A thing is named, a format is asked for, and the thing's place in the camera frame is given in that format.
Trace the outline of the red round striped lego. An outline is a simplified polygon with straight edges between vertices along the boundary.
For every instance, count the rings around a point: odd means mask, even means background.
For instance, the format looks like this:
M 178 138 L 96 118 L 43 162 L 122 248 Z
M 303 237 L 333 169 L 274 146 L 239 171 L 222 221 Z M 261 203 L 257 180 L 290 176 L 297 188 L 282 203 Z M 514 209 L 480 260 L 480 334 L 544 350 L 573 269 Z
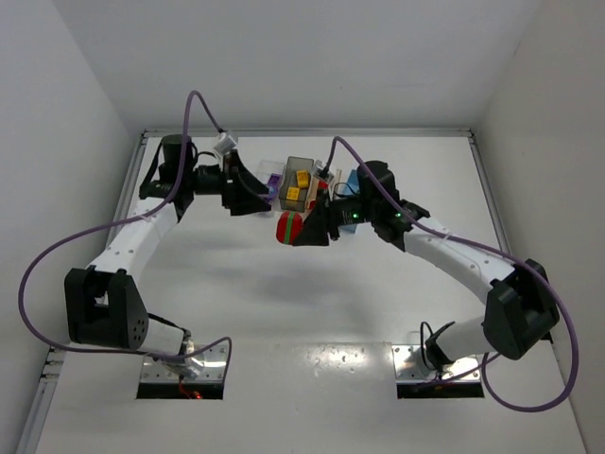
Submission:
M 300 213 L 283 212 L 277 222 L 276 239 L 286 245 L 292 245 L 303 227 L 303 218 Z

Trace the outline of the purple striped oval lego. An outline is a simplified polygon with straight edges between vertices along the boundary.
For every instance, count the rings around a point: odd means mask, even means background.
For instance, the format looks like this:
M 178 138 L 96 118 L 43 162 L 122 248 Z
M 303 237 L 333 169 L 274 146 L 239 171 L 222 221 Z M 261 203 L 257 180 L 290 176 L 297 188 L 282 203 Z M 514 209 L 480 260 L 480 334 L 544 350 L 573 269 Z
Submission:
M 281 181 L 282 175 L 272 173 L 268 178 L 268 186 L 270 187 L 278 187 Z

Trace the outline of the yellow orange bird lego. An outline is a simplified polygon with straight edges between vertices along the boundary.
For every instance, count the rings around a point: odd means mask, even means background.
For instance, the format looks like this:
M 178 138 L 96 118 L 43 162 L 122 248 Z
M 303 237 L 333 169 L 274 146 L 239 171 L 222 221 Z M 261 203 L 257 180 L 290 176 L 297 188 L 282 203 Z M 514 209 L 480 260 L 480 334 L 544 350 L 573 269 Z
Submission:
M 288 201 L 297 201 L 299 199 L 301 189 L 298 187 L 290 186 L 285 193 L 285 198 Z

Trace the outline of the yellow curved lego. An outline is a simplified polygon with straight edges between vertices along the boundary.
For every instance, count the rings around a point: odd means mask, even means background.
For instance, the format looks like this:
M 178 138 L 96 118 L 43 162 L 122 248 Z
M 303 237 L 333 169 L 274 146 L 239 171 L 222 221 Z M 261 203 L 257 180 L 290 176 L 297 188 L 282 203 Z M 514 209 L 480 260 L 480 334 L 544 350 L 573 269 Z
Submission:
M 310 185 L 310 174 L 306 170 L 297 170 L 295 172 L 297 187 L 306 189 Z

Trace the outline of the purple flower print lego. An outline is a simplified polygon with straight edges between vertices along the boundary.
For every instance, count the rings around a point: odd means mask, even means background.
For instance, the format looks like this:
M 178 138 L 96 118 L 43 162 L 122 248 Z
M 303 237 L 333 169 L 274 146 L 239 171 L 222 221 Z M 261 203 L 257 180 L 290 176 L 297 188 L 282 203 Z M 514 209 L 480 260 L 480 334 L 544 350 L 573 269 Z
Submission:
M 267 194 L 261 194 L 261 200 L 266 203 L 273 203 L 273 201 L 277 198 L 278 189 L 274 186 L 268 187 Z

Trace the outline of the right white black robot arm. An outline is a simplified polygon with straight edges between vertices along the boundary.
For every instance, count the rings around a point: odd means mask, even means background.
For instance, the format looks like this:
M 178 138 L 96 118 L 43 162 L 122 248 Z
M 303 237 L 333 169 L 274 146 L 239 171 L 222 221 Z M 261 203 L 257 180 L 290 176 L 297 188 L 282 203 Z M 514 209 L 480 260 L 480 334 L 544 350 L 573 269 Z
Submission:
M 399 200 L 386 163 L 368 161 L 357 169 L 357 193 L 332 198 L 321 190 L 293 246 L 327 246 L 346 225 L 369 223 L 383 241 L 417 256 L 469 289 L 485 306 L 483 316 L 450 322 L 423 341 L 429 368 L 441 371 L 459 358 L 495 352 L 521 358 L 559 322 L 554 298 L 542 285 L 545 269 L 529 259 L 512 265 L 505 259 L 447 238 L 446 229 L 421 206 Z

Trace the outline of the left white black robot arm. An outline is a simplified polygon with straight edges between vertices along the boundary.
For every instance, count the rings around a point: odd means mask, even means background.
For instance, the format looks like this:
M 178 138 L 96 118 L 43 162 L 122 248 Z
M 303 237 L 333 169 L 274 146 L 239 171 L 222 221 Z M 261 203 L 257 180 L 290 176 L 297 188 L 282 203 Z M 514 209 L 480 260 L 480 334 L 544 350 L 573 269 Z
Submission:
M 221 133 L 213 165 L 201 165 L 190 137 L 163 137 L 139 186 L 132 223 L 106 250 L 64 279 L 68 333 L 78 344 L 179 357 L 192 351 L 190 333 L 148 313 L 137 284 L 161 241 L 196 196 L 218 195 L 234 217 L 267 212 L 268 190 L 243 165 L 235 139 Z

